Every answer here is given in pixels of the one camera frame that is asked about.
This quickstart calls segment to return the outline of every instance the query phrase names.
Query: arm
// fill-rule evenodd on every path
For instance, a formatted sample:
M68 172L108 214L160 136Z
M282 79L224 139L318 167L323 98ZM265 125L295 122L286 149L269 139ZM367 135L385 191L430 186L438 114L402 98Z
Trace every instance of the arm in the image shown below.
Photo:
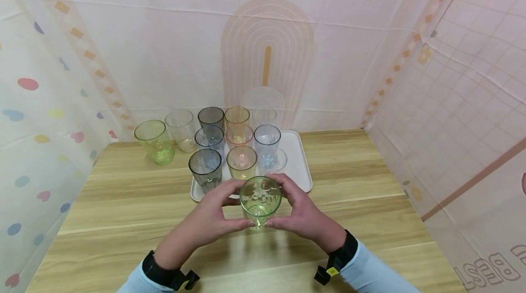
M216 241L222 235L253 227L247 219L226 220L222 207L239 205L239 199L231 199L243 180L222 183L207 193L194 210L184 218L155 249L153 259L164 270L180 269L196 249ZM173 292L170 287L159 285L146 276L142 262L117 291L118 293L164 293Z
M327 254L343 246L347 236L344 228L323 214L294 181L283 173L267 176L281 185L283 196L293 207L290 216L270 218L265 224L267 227L291 231L310 239ZM343 280L354 290L358 293L419 292L367 250L364 244L357 240L354 243L354 257L340 271Z

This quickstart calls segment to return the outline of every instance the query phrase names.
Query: transparent cup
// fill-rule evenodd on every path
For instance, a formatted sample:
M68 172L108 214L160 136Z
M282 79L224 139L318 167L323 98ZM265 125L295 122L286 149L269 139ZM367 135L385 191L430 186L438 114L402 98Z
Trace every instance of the transparent cup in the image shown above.
M221 155L211 149L199 150L190 156L188 167L205 193L221 183L221 162Z
M256 175L256 151L247 146L238 146L228 152L227 164L232 178L246 180Z
M220 127L201 127L196 132L195 140L197 148L200 150L210 148L218 152L221 158L225 158L225 134L223 134L223 130Z
M281 204L278 183L264 176L248 179L241 187L239 200L246 219L253 221L253 230L261 230Z
M225 122L227 128L233 126L234 124L247 124L248 119L250 118L250 112L241 106L233 106L227 109L225 112Z
M267 110L251 110L250 114L252 114L251 123L252 128L256 130L257 127L263 126L265 124L271 124L272 126L276 124L276 117L278 114L273 109L267 109Z
M218 126L225 130L225 112L219 107L206 107L197 114L197 120L201 127Z
M183 109L174 110L165 118L172 139L184 152L192 152L197 147L193 120L194 114L190 110Z
M281 131L269 124L259 126L254 131L255 150L260 168L270 168L278 161Z
M270 173L283 173L283 169L285 166L287 166L287 154L281 148L279 148L276 157L277 161L268 164L268 167L262 167L260 164L258 164L259 174L265 175Z
M229 127L226 133L228 148L233 149L238 146L251 146L254 131L245 124L234 124Z
M172 141L163 121L147 120L135 128L134 135L146 154L157 164L167 164L174 158Z

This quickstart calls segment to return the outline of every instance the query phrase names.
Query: wrist strap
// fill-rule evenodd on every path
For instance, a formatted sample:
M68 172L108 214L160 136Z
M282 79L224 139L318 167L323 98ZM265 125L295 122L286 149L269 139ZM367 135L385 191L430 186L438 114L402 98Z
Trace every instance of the wrist strap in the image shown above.
M323 286L327 285L330 279L340 273L347 263L354 258L358 251L357 239L345 230L347 236L342 247L329 254L329 261L327 267L318 266L314 279Z
M181 287L186 290L191 290L200 279L200 277L190 270L187 275L180 269L166 270L162 269L153 258L153 251L142 261L142 272L154 283L158 283L161 286L170 287L174 291L178 291Z

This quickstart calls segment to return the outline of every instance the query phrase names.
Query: person's right hand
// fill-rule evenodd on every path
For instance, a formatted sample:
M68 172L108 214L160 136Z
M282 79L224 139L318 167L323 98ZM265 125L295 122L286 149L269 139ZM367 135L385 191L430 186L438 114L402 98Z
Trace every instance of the person's right hand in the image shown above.
M323 214L296 183L286 174L269 174L281 186L281 193L293 207L290 216L273 217L265 224L280 230L291 231L315 242L325 253L342 247L347 236L344 228Z

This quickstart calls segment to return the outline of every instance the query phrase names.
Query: wooden table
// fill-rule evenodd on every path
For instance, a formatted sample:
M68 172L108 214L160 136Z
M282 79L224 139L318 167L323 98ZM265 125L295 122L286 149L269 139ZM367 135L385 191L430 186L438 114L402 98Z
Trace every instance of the wooden table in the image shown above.
M422 292L465 292L364 131L304 133L301 140L319 209ZM195 206L189 156L177 150L159 166L137 143L108 146L28 292L115 292ZM282 203L278 214L290 214L290 206ZM225 216L242 210L227 207ZM326 287L312 279L326 260L312 242L265 228L198 249L183 270L201 276L193 292L349 292L339 276Z

